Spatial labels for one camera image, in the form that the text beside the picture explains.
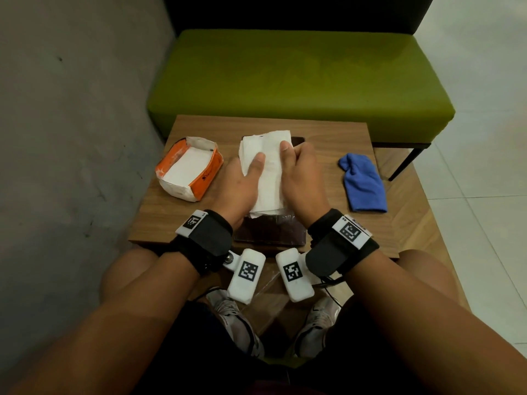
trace black shorts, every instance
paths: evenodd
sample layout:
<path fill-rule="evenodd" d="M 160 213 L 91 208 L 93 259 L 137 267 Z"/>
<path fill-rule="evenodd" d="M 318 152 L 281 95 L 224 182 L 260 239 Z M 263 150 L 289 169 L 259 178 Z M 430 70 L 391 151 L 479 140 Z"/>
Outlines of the black shorts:
<path fill-rule="evenodd" d="M 296 369 L 246 355 L 207 305 L 187 302 L 133 393 L 238 393 L 284 378 L 326 394 L 426 393 L 358 302 L 341 310 L 326 348 Z"/>

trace black metal leg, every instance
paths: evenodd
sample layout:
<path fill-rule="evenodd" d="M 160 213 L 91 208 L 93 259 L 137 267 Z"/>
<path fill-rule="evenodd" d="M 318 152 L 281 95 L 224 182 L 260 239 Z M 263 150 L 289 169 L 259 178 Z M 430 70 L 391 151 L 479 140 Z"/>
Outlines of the black metal leg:
<path fill-rule="evenodd" d="M 393 179 L 395 179 L 397 176 L 399 176 L 399 173 L 405 170 L 406 166 L 410 165 L 414 159 L 417 158 L 417 156 L 423 152 L 423 148 L 414 148 L 412 149 L 412 152 L 406 157 L 406 159 L 403 161 L 401 165 L 395 170 L 395 172 L 392 174 L 392 176 L 388 179 L 389 182 L 391 182 Z"/>

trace forearm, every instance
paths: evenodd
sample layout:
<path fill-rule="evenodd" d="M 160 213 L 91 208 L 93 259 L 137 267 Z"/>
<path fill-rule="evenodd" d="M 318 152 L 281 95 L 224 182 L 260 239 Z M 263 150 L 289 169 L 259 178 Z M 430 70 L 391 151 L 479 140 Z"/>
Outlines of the forearm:
<path fill-rule="evenodd" d="M 380 251 L 346 282 L 418 377 L 440 393 L 527 392 L 527 361 L 496 332 Z"/>
<path fill-rule="evenodd" d="M 128 393 L 142 376 L 199 279 L 167 253 L 103 303 L 36 366 L 14 393 Z"/>

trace left hand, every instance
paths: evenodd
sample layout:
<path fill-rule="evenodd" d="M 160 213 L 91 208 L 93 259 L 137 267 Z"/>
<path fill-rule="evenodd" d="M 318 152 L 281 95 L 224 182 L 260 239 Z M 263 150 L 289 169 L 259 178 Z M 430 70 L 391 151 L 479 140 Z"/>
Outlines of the left hand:
<path fill-rule="evenodd" d="M 259 152 L 247 171 L 241 172 L 240 158 L 233 158 L 225 167 L 219 185 L 218 197 L 211 209 L 219 213 L 236 230 L 244 216 L 253 209 L 258 199 L 258 181 L 264 171 L 265 154 Z"/>

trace white tiled floor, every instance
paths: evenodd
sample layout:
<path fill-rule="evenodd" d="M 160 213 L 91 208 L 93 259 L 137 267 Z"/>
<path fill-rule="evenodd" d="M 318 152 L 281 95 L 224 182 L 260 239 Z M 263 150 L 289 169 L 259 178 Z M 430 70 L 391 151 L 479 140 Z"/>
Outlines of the white tiled floor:
<path fill-rule="evenodd" d="M 473 312 L 527 357 L 527 0 L 434 0 L 416 38 L 457 112 L 414 165 Z"/>

